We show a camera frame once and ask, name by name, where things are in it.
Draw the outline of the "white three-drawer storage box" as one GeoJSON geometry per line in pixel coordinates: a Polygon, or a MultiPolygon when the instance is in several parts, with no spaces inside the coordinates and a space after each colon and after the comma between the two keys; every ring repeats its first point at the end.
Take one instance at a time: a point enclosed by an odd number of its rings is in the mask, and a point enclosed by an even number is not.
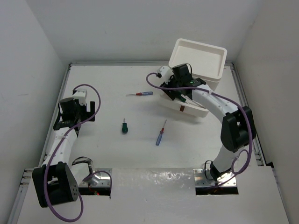
{"type": "MultiPolygon", "coordinates": [[[[177,39],[168,67],[173,68],[188,63],[193,78],[201,78],[214,91],[223,74],[227,50],[225,48],[205,43],[177,39]]],[[[159,104],[196,117],[206,117],[209,111],[205,108],[185,104],[175,99],[172,101],[165,93],[160,94],[159,104]]]]}

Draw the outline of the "green screwdriver long shaft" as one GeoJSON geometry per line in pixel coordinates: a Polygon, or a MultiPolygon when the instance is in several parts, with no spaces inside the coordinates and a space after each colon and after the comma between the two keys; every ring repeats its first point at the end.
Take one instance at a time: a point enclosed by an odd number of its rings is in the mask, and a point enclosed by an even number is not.
{"type": "Polygon", "coordinates": [[[197,103],[197,102],[195,102],[193,100],[190,100],[189,98],[183,98],[182,102],[185,103],[185,104],[197,106],[197,107],[200,107],[200,108],[204,109],[204,107],[201,104],[199,104],[199,103],[197,103]]]}

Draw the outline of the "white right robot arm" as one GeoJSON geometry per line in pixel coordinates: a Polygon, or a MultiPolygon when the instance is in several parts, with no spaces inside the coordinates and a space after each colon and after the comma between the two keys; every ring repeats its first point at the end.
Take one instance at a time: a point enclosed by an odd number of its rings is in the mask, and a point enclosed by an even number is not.
{"type": "Polygon", "coordinates": [[[172,101],[185,102],[191,100],[211,112],[221,123],[222,146],[217,157],[210,163],[210,175],[207,179],[217,181],[223,174],[232,172],[234,175],[242,173],[248,166],[248,158],[243,167],[236,171],[235,162],[240,153],[250,154],[256,137],[252,110],[247,106],[240,106],[235,101],[215,93],[208,83],[191,74],[189,64],[181,64],[170,68],[162,66],[156,76],[162,79],[159,86],[172,101]]]}

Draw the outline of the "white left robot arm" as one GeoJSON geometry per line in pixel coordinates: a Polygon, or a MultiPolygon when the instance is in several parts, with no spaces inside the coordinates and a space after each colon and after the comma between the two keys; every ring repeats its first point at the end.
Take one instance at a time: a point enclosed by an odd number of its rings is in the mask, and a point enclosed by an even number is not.
{"type": "Polygon", "coordinates": [[[71,149],[77,139],[82,121],[95,121],[95,102],[90,102],[90,111],[79,99],[65,98],[58,103],[58,115],[53,125],[54,142],[41,167],[35,168],[32,178],[39,204],[47,208],[44,179],[51,205],[74,202],[78,198],[78,184],[68,165],[71,149]]]}

